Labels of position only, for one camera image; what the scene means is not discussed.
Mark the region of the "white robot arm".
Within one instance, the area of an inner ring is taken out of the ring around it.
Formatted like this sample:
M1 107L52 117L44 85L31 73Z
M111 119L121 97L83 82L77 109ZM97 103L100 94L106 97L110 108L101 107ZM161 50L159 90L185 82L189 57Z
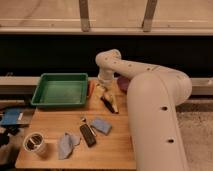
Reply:
M123 60L116 50L95 57L98 80L116 73L130 80L127 110L137 171L189 171L176 107L192 93L187 74L168 67Z

